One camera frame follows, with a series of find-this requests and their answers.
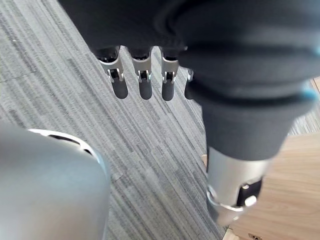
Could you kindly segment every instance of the gray striped carpet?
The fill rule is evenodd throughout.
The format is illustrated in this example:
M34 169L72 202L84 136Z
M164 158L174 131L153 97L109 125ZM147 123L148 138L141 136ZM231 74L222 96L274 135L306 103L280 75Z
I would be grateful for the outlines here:
M118 100L101 66L56 0L0 1L0 118L23 128L61 131L110 161L111 240L221 240L205 202L206 153L201 109L161 97L158 49L152 51L153 97L142 100L133 65L121 58L129 95ZM320 129L319 109L293 134Z

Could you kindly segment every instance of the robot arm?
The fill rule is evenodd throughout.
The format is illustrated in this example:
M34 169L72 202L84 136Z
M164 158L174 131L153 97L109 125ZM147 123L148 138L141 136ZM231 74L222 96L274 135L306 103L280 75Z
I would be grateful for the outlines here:
M316 0L60 0L112 83L128 94L119 46L132 56L140 95L152 95L150 50L161 47L162 97L202 107L207 207L228 225L252 206L294 119L312 108L306 80L320 74Z

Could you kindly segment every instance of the metal joint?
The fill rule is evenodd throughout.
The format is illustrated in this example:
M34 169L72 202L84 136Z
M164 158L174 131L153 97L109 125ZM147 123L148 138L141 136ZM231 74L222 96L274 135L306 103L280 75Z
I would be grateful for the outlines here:
M178 60L167 60L164 57L163 52L161 52L161 74L162 81L164 84L168 81L168 73L172 73L171 83L173 84L176 81L176 76L179 68Z
M122 82L125 79L124 78L124 68L122 67L119 53L118 53L117 59L113 62L104 62L101 60L99 60L99 62L101 64L104 72L108 75L108 77L112 83L114 83L115 80L119 80L120 82ZM112 76L111 71L114 71L114 70L116 70L117 77Z
M144 59L144 60L135 59L133 57L131 59L132 59L134 71L135 71L135 74L137 76L139 83L143 82L143 79L141 77L141 74L143 71L146 71L146 81L150 82L150 80L151 80L151 57L150 57L150 55L147 59Z

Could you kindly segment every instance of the robotic hand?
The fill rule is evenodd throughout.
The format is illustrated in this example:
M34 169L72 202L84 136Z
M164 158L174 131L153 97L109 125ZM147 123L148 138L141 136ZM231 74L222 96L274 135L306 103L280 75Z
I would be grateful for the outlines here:
M151 48L160 46L162 97L202 107L207 208L228 225L257 201L271 159L294 119L312 108L306 80L320 74L320 1L60 0L109 76L127 96L119 47L131 54L140 95L152 96Z

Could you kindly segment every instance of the wooden surface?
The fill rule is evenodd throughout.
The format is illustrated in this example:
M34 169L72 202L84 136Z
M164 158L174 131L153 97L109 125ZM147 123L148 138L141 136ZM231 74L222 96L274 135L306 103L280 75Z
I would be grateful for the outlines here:
M234 234L232 229L228 228L222 240L240 240L240 238Z
M290 136L264 179L257 205L231 225L252 240L320 239L320 134Z

